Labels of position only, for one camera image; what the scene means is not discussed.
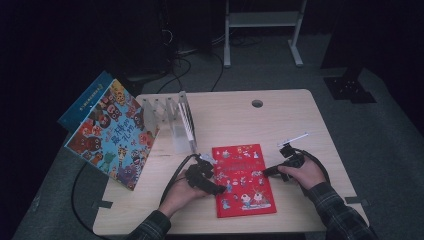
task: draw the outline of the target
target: black equipment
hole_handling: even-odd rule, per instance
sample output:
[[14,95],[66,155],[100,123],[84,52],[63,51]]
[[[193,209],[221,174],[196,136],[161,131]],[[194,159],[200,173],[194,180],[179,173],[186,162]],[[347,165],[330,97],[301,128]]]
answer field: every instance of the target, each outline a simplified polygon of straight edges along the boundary
[[201,154],[192,154],[190,156],[187,156],[184,161],[180,164],[180,166],[175,171],[174,175],[172,176],[171,180],[169,180],[168,185],[166,186],[162,198],[160,200],[160,203],[165,200],[166,194],[168,193],[169,189],[171,189],[172,185],[175,183],[175,181],[178,181],[176,178],[178,174],[181,172],[182,168],[187,164],[187,162],[194,157],[194,159],[197,161],[196,164],[192,164],[189,166],[187,171],[185,172],[185,178],[188,182],[188,184],[191,187],[197,187],[209,194],[217,195],[223,193],[227,187],[222,185],[217,185],[213,182],[211,182],[209,179],[213,176],[213,165],[205,160],[205,156]]
[[[328,183],[330,183],[330,177],[324,165],[322,165],[322,163],[318,160],[318,158],[316,158],[312,154],[308,153],[305,150],[299,150],[297,148],[293,148],[292,146],[290,146],[290,143],[284,144],[283,148],[280,149],[280,153],[283,155],[283,157],[287,158],[287,160],[285,160],[281,164],[278,164],[263,170],[262,173],[264,174],[264,176],[269,177],[272,175],[280,174],[283,181],[287,182],[289,181],[290,178],[292,178],[292,176],[278,171],[278,166],[300,168],[305,163],[304,156],[307,156],[309,159],[311,159],[314,163],[318,165],[318,167],[321,169],[322,173],[324,174],[325,179],[327,180]],[[307,193],[306,189],[304,189],[302,186],[300,187],[303,191],[303,194],[306,196],[306,193]]]

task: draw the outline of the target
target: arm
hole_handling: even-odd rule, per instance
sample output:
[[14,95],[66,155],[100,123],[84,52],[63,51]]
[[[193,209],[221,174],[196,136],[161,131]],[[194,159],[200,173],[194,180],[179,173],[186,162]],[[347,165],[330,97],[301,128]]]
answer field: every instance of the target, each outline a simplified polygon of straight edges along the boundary
[[177,180],[159,208],[153,211],[125,239],[163,239],[171,228],[170,219],[177,211],[184,208],[191,201],[208,195],[200,189],[190,187],[185,180],[184,173],[185,170],[178,175]]
[[327,227],[327,240],[378,239],[364,219],[328,184],[319,167],[305,156],[300,168],[279,166],[282,173],[293,176],[306,190],[314,203],[323,224]]

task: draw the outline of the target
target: white metal rack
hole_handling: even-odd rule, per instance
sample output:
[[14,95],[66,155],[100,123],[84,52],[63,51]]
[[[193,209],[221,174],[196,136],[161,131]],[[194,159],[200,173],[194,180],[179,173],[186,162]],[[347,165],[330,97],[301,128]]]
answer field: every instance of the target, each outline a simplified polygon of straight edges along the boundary
[[224,66],[231,66],[230,28],[235,27],[294,27],[293,37],[288,40],[297,67],[303,66],[297,50],[297,39],[303,21],[307,0],[302,0],[299,11],[287,12],[240,12],[230,13],[230,0],[226,2]]

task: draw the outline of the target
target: book cover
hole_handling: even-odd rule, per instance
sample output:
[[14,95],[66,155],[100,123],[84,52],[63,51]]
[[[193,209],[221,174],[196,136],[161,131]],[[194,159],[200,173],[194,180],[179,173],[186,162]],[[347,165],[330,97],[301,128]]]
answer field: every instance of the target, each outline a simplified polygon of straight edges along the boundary
[[159,131],[157,124],[146,121],[152,118],[153,112],[103,72],[59,123],[73,132],[67,149],[134,190]]
[[216,196],[218,218],[277,212],[259,144],[212,148],[215,183],[227,190]]

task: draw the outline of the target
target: plaid sleeve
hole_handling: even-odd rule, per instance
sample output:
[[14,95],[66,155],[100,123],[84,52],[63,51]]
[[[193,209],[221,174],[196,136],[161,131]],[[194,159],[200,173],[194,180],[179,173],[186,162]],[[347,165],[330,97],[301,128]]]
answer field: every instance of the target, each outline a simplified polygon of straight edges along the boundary
[[311,188],[308,197],[327,227],[326,239],[378,239],[355,209],[344,204],[343,199],[328,183]]
[[150,240],[163,239],[171,228],[171,222],[160,211],[153,211],[136,229],[125,239],[127,240]]

